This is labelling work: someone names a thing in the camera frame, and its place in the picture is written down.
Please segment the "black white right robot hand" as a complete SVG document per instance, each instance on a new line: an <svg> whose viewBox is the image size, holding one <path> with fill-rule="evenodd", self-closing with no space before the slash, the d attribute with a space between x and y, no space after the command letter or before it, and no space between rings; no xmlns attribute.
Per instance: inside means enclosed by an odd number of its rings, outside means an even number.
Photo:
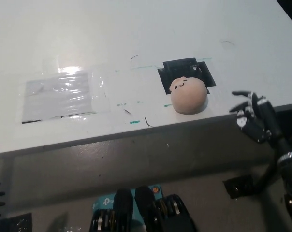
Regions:
<svg viewBox="0 0 292 232"><path fill-rule="evenodd" d="M258 101L264 101L265 97L258 97L255 92L244 90L233 91L232 94L248 98L248 101L229 110L230 113L236 113L236 123L240 130L259 144L270 139L271 132L266 128L258 108Z"/></svg>

